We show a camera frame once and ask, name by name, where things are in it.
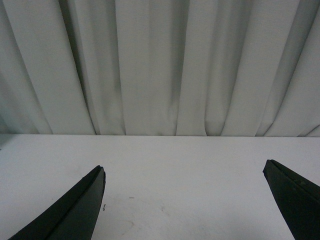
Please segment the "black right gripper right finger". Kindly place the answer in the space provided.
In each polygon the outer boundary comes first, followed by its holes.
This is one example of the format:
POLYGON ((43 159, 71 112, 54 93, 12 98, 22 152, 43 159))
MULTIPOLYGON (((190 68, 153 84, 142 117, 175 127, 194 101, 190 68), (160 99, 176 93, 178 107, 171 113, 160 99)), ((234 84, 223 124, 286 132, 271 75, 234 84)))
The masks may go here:
POLYGON ((273 159, 263 174, 294 239, 318 240, 320 187, 273 159))

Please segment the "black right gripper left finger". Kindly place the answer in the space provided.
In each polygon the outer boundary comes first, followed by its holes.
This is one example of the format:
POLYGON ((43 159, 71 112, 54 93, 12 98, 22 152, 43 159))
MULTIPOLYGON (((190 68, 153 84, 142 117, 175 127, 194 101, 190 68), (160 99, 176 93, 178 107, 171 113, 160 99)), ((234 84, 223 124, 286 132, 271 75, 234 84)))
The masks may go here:
POLYGON ((90 240, 101 209, 106 173, 100 165, 11 240, 90 240))

